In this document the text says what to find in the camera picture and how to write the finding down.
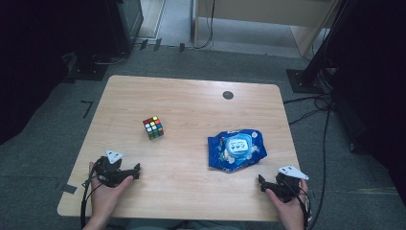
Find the person's left hand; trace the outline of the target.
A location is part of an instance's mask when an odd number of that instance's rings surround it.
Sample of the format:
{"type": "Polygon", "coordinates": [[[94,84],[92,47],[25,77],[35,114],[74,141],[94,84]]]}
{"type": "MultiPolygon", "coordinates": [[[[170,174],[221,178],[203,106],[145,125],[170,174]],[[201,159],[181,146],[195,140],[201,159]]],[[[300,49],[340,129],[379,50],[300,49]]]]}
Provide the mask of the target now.
{"type": "Polygon", "coordinates": [[[92,217],[96,219],[107,219],[113,214],[122,194],[132,184],[133,180],[128,176],[115,188],[110,188],[100,183],[97,178],[91,180],[91,188],[94,192],[91,195],[92,217]]]}

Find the black tape strip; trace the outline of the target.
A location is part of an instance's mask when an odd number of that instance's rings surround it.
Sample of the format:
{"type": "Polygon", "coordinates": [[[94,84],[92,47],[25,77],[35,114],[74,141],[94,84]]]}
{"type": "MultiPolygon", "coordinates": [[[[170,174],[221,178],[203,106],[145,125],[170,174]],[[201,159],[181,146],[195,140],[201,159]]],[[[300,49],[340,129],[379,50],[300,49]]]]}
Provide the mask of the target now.
{"type": "Polygon", "coordinates": [[[73,195],[77,191],[77,187],[69,185],[69,184],[62,184],[60,190],[62,192],[73,195]]]}

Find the black corner tape mark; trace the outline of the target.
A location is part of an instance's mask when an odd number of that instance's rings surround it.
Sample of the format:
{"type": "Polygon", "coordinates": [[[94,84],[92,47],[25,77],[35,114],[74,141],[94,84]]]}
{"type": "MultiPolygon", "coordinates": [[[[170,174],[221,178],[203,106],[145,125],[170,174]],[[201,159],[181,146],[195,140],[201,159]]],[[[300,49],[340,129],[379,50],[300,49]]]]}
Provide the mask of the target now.
{"type": "Polygon", "coordinates": [[[86,110],[85,110],[85,112],[84,112],[84,114],[83,114],[83,116],[82,116],[82,118],[85,119],[85,118],[87,117],[87,115],[89,114],[90,109],[92,108],[92,105],[93,105],[94,102],[92,102],[92,101],[80,101],[80,102],[81,102],[82,104],[86,104],[86,105],[87,105],[86,110]]]}

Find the multicoloured puzzle cube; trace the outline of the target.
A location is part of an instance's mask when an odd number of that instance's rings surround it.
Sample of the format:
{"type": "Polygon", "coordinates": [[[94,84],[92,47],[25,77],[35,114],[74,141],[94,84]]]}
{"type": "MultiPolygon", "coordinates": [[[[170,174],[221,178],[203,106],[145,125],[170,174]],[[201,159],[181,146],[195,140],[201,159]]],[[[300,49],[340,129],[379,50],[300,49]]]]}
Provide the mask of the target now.
{"type": "Polygon", "coordinates": [[[143,120],[143,125],[149,140],[153,140],[164,135],[163,125],[157,116],[143,120]]]}

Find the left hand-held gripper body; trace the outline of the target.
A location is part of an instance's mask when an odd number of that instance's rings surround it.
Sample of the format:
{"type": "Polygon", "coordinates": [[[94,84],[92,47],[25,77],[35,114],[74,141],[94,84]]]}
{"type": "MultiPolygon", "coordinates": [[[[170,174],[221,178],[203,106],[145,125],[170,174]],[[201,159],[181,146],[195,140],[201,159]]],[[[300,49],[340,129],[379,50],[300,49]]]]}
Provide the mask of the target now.
{"type": "Polygon", "coordinates": [[[95,163],[95,173],[98,180],[107,187],[117,187],[126,178],[127,173],[120,170],[123,155],[119,152],[108,150],[95,163]]]}

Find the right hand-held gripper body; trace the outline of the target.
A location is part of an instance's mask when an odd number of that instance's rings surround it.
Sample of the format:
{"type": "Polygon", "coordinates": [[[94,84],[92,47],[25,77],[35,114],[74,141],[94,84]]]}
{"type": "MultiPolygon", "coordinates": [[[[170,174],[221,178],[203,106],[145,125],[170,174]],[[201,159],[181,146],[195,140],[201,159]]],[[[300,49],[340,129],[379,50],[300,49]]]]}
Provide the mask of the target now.
{"type": "Polygon", "coordinates": [[[308,180],[309,177],[293,165],[278,168],[273,192],[286,203],[300,193],[301,179],[308,180]]]}

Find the dark curtain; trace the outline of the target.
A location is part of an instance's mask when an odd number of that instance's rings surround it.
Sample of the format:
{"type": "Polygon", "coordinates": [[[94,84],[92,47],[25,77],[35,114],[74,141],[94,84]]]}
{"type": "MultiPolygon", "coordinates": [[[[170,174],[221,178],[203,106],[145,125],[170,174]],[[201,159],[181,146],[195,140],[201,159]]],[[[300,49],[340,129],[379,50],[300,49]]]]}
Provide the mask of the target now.
{"type": "Polygon", "coordinates": [[[0,0],[0,145],[20,133],[68,74],[62,57],[81,64],[85,26],[103,0],[0,0]]]}
{"type": "Polygon", "coordinates": [[[349,0],[328,50],[351,139],[388,169],[406,205],[406,0],[349,0]]]}

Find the black stand base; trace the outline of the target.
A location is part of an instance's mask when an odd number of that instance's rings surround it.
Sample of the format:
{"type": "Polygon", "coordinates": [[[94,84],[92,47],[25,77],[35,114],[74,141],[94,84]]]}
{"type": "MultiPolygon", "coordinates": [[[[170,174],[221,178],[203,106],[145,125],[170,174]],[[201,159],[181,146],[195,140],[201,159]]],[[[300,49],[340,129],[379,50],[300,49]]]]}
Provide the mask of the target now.
{"type": "Polygon", "coordinates": [[[65,82],[74,81],[101,81],[107,70],[107,65],[81,64],[75,53],[68,53],[62,57],[68,68],[65,82]]]}

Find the black cabinet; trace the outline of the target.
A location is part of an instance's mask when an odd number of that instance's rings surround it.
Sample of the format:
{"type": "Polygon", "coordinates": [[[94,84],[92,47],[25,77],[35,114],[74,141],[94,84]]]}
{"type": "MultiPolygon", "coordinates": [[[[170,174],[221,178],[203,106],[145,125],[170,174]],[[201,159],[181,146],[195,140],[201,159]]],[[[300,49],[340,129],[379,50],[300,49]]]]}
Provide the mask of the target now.
{"type": "Polygon", "coordinates": [[[129,54],[144,21],[141,0],[105,0],[114,55],[129,54]]]}

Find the blue wet wipes packet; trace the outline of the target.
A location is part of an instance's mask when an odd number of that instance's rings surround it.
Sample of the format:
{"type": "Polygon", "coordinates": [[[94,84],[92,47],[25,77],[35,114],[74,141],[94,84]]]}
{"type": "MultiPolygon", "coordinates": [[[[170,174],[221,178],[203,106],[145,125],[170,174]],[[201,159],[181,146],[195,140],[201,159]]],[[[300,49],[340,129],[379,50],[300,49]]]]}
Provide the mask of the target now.
{"type": "Polygon", "coordinates": [[[232,173],[267,156],[262,133],[256,129],[228,130],[208,138],[209,166],[232,173]]]}

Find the black metal stand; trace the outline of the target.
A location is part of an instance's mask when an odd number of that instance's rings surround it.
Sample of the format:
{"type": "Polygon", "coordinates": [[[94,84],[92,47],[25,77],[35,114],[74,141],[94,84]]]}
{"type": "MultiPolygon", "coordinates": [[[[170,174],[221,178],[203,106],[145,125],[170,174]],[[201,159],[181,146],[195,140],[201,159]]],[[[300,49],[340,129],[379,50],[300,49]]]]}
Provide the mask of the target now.
{"type": "Polygon", "coordinates": [[[295,93],[314,93],[323,94],[324,88],[319,80],[319,72],[332,65],[332,60],[327,56],[328,45],[336,36],[338,30],[349,16],[352,8],[352,0],[337,0],[333,15],[333,21],[330,25],[328,34],[324,37],[321,46],[315,53],[312,60],[304,70],[287,69],[286,74],[289,78],[292,90],[295,93]]]}

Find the person's right hand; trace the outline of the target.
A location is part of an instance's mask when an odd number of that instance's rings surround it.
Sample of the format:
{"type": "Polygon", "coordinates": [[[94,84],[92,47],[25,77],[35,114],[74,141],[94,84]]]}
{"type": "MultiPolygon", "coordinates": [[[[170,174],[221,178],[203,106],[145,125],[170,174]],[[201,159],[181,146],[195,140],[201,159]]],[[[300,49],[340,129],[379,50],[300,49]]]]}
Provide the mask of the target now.
{"type": "Polygon", "coordinates": [[[302,206],[305,205],[306,193],[308,187],[304,179],[301,180],[300,186],[303,191],[298,198],[292,199],[289,202],[283,203],[271,190],[267,190],[266,194],[271,202],[276,207],[282,225],[284,224],[303,224],[305,226],[305,211],[302,206]]]}

